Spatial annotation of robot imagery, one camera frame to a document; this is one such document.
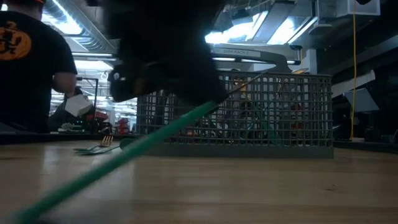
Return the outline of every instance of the orange logo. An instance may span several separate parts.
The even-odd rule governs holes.
[[[17,60],[25,57],[32,48],[30,37],[17,29],[15,22],[0,27],[0,60]]]

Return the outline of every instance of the yellow cable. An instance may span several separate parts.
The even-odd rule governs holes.
[[[351,137],[354,138],[354,114],[355,114],[355,96],[356,96],[356,20],[355,20],[355,12],[356,12],[356,0],[354,2],[354,11],[353,11],[353,27],[354,27],[354,92],[353,92],[353,108],[351,115]]]
[[[300,49],[300,64],[301,68],[303,68],[303,48]]]

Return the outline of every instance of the man's arm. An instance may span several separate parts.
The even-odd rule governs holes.
[[[53,58],[53,89],[59,93],[72,93],[76,87],[76,65],[66,40],[59,36],[54,43],[57,48]]]

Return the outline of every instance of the green straw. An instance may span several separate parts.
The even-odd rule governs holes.
[[[175,120],[169,125],[160,128],[158,131],[132,142],[126,146],[126,150],[114,158],[110,159],[99,167],[80,175],[70,183],[55,189],[53,192],[50,192],[47,196],[29,208],[19,211],[16,215],[16,221],[18,223],[30,223],[34,221],[43,213],[49,211],[53,207],[56,207],[58,204],[72,197],[80,190],[88,187],[93,182],[99,180],[118,167],[128,163],[131,159],[141,156],[144,152],[146,152],[146,150],[150,149],[158,142],[171,137],[171,135],[177,133],[180,129],[192,124],[196,119],[206,115],[207,112],[216,106],[217,104],[214,102],[205,103],[196,107],[189,113],[181,116],[178,120]]]

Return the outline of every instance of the label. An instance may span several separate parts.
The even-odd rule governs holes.
[[[221,49],[213,48],[211,50],[215,54],[225,54],[225,55],[238,55],[244,57],[261,57],[261,52],[253,50],[239,50],[239,49]]]

